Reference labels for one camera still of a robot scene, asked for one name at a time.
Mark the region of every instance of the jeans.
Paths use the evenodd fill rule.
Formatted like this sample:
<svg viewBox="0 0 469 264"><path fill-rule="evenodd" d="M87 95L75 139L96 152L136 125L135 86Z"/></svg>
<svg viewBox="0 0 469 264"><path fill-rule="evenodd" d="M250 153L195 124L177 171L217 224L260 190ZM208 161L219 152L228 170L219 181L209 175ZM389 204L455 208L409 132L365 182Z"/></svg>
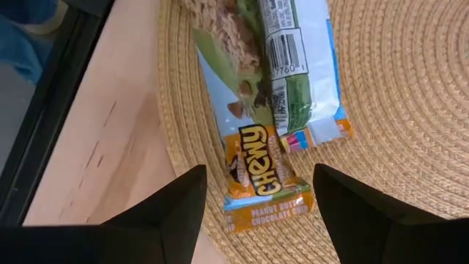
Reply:
<svg viewBox="0 0 469 264"><path fill-rule="evenodd" d="M52 42L36 40L13 24L41 24L56 12L56 0L0 0L0 63L12 65L36 84Z"/></svg>

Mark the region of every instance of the woven placemat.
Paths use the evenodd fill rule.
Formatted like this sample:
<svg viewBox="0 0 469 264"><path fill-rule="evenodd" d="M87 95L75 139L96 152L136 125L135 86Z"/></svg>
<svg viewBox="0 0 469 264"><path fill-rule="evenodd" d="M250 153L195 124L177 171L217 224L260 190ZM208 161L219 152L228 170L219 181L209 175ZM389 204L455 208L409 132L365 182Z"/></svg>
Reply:
<svg viewBox="0 0 469 264"><path fill-rule="evenodd" d="M337 263L317 208L238 235L222 212L226 176L191 25L161 0L158 99L177 174L208 169L204 231L231 263ZM446 218L469 216L469 1L330 1L343 101L355 129L289 156L311 182L324 163Z"/></svg>

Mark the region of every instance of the barcode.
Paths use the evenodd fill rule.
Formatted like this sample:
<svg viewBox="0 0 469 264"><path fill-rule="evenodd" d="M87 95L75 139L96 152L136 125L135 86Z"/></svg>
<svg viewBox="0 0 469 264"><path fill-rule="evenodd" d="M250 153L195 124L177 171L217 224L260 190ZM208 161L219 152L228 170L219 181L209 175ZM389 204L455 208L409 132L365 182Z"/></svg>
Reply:
<svg viewBox="0 0 469 264"><path fill-rule="evenodd" d="M266 43L273 80L308 72L301 30L281 30L270 35Z"/></svg>
<svg viewBox="0 0 469 264"><path fill-rule="evenodd" d="M287 101L285 100L285 91L272 95L273 109L276 114L287 114Z"/></svg>
<svg viewBox="0 0 469 264"><path fill-rule="evenodd" d="M300 67L298 50L293 34L282 34L274 37L269 43L269 53L273 69L294 65Z"/></svg>

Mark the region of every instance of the wooden table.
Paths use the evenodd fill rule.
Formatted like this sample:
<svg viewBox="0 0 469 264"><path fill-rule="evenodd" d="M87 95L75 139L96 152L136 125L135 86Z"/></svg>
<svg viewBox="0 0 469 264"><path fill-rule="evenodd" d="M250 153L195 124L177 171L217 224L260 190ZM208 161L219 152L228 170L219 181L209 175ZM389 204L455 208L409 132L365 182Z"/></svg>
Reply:
<svg viewBox="0 0 469 264"><path fill-rule="evenodd" d="M115 1L25 225L101 223L175 179L156 105L159 1ZM224 263L203 232L193 262Z"/></svg>

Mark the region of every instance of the scratch on table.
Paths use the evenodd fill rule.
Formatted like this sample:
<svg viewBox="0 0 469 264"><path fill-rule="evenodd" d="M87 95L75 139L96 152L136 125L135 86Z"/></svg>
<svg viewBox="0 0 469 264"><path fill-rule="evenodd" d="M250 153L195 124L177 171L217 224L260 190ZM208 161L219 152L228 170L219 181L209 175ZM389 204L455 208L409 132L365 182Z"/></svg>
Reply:
<svg viewBox="0 0 469 264"><path fill-rule="evenodd" d="M101 158L100 158L100 160L97 162L97 166L96 166L97 168L99 168L99 167L100 167L100 165L101 165L101 161L103 161L103 158L104 158L104 155L101 155Z"/></svg>
<svg viewBox="0 0 469 264"><path fill-rule="evenodd" d="M129 153L132 153L132 150L135 147L136 138L132 136L131 140L132 140L132 143L130 143Z"/></svg>
<svg viewBox="0 0 469 264"><path fill-rule="evenodd" d="M64 213L65 213L65 208L62 208L62 209L60 210L60 213L59 213L59 219L62 218L62 216L64 215Z"/></svg>
<svg viewBox="0 0 469 264"><path fill-rule="evenodd" d="M84 178L84 177L83 177L83 178L81 178L81 180L80 180L80 184L78 184L78 188L81 188L81 185L83 184L83 181L84 181L84 180L85 180L85 178Z"/></svg>
<svg viewBox="0 0 469 264"><path fill-rule="evenodd" d="M112 104L111 110L109 111L108 117L106 118L106 121L104 122L103 127L106 127L106 125L108 124L108 121L111 118L112 111L114 111L114 108L116 107L116 104L117 104L117 101L114 101L114 103Z"/></svg>
<svg viewBox="0 0 469 264"><path fill-rule="evenodd" d="M96 148L99 145L100 142L96 142L95 147L93 147L93 151L91 152L91 155L89 156L88 162L86 163L85 169L88 168L89 163L91 162L93 155L95 154Z"/></svg>

